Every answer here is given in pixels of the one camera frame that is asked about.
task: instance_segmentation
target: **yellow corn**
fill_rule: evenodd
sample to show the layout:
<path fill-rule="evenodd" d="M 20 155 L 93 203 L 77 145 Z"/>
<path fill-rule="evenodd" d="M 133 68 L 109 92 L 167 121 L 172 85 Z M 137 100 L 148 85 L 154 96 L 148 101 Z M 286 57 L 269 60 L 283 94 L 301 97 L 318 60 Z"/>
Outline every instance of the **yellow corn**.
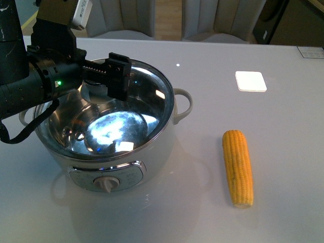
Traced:
<path fill-rule="evenodd" d="M 223 135 L 227 184 L 232 203 L 241 209 L 253 205 L 253 179 L 249 149 L 244 134 L 229 130 Z"/>

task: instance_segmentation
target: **black device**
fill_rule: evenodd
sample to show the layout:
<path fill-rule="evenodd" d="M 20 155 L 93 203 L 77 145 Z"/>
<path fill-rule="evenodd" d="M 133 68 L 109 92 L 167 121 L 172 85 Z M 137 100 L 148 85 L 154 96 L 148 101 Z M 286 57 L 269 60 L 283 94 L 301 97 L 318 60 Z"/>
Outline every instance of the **black device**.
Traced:
<path fill-rule="evenodd" d="M 23 141 L 55 111 L 59 105 L 57 98 L 78 89 L 84 79 L 105 84 L 111 98 L 126 99 L 130 59 L 110 53 L 103 64 L 97 64 L 86 60 L 87 52 L 76 47 L 71 22 L 79 1 L 37 1 L 39 11 L 27 51 L 15 1 L 0 1 L 1 141 L 10 144 Z M 16 138 L 9 138 L 3 119 L 49 101 L 53 103 L 48 110 Z"/>
<path fill-rule="evenodd" d="M 266 1 L 253 29 L 253 34 L 259 44 L 270 44 L 288 3 L 289 0 Z"/>

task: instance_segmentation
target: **control panel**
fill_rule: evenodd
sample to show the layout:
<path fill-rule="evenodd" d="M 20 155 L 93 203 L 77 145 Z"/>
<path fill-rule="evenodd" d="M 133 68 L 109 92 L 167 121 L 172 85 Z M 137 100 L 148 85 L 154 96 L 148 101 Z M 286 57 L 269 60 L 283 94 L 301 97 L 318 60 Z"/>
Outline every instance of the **control panel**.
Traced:
<path fill-rule="evenodd" d="M 99 169 L 69 167 L 68 172 L 73 182 L 84 189 L 114 192 L 138 184 L 144 177 L 146 167 L 142 161 L 133 161 Z"/>

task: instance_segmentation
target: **black cable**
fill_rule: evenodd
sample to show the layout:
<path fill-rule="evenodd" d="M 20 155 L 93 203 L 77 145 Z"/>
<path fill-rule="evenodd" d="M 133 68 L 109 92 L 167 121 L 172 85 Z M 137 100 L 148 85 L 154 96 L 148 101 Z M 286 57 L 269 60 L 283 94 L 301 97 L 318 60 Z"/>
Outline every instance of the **black cable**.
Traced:
<path fill-rule="evenodd" d="M 52 104 L 38 117 L 32 120 L 15 138 L 10 139 L 6 126 L 0 120 L 0 140 L 8 144 L 17 144 L 24 141 L 28 136 L 53 112 L 57 109 L 60 102 L 58 99 L 53 100 Z"/>

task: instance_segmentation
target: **pot handle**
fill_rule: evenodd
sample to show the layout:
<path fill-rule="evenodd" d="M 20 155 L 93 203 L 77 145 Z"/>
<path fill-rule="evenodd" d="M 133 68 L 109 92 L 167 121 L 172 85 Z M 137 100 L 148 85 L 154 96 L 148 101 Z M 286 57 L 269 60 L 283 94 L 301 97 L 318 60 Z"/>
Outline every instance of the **pot handle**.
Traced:
<path fill-rule="evenodd" d="M 26 113 L 29 109 L 27 110 L 24 110 L 22 112 L 19 113 L 19 121 L 21 124 L 24 125 L 24 127 L 26 127 L 28 125 L 28 123 L 25 121 L 25 116 L 26 116 Z"/>
<path fill-rule="evenodd" d="M 189 101 L 189 108 L 184 111 L 183 113 L 178 114 L 178 107 L 177 107 L 177 101 L 175 100 L 174 102 L 174 116 L 173 116 L 173 124 L 176 125 L 179 123 L 180 120 L 182 120 L 183 118 L 185 118 L 186 116 L 188 116 L 191 111 L 192 111 L 192 106 L 193 106 L 193 100 L 191 95 L 183 90 L 183 89 L 173 89 L 174 91 L 174 95 L 182 95 L 184 97 L 186 97 Z"/>

